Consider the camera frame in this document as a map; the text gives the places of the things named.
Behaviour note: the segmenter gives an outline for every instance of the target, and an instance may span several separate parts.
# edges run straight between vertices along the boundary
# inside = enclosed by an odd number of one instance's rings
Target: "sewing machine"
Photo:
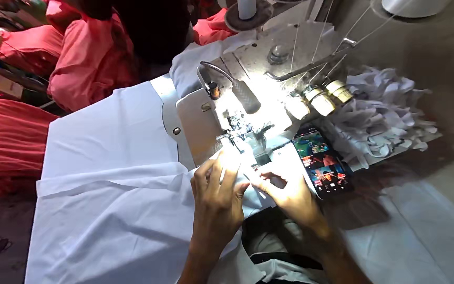
[[[355,42],[345,39],[333,52],[337,39],[329,35],[323,37],[329,42],[315,50],[322,26],[302,23],[299,29],[306,36],[297,38],[295,50],[289,43],[296,27],[290,25],[270,35],[262,32],[255,43],[198,66],[202,88],[176,104],[195,166],[225,143],[236,146],[249,165],[273,160],[275,149],[278,156],[288,151],[281,146],[302,123],[352,98],[337,79]]]

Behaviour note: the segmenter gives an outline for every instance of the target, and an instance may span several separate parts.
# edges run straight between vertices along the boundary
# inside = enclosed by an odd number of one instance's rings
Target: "metal plate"
[[[211,101],[206,91],[200,89],[188,94],[176,104],[183,132],[196,166],[204,163],[216,152],[216,137],[224,133],[213,111],[201,109],[202,105]]]

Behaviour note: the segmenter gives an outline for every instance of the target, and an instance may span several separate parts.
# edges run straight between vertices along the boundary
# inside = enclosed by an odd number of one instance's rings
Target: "hand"
[[[235,186],[239,162],[220,152],[208,160],[190,180],[195,199],[194,232],[190,251],[205,251],[218,259],[244,220],[242,199],[249,183]],[[225,169],[220,184],[221,173]]]
[[[302,174],[283,173],[273,163],[260,167],[259,174],[261,179],[252,181],[254,187],[272,197],[285,215],[302,229],[311,229],[319,236],[327,237],[330,231],[327,222]],[[279,179],[285,187],[276,187],[271,184],[270,178]]]

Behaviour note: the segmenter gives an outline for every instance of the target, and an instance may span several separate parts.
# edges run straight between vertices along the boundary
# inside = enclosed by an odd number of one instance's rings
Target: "red garment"
[[[73,21],[82,18],[75,8],[59,0],[48,1],[46,16],[48,22],[62,34]]]
[[[48,125],[55,119],[35,106],[0,99],[0,196],[24,179],[40,179]]]
[[[66,29],[48,93],[74,112],[137,83],[133,45],[117,14],[111,21],[85,17]]]
[[[64,37],[51,25],[2,32],[1,36],[0,59],[4,62],[40,76],[54,71]]]
[[[224,17],[226,12],[227,9],[223,8],[206,20],[197,20],[197,24],[194,26],[194,41],[198,45],[224,40],[237,34],[225,24]]]

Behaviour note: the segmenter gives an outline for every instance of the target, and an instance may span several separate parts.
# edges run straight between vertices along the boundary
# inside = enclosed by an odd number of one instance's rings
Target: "video on phone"
[[[336,152],[317,129],[300,129],[292,142],[319,196],[352,190]]]
[[[346,174],[339,164],[313,170],[306,168],[306,172],[318,191],[345,191],[350,187]]]
[[[301,134],[292,141],[306,168],[319,169],[338,164],[337,158],[318,130],[311,129],[309,133]]]

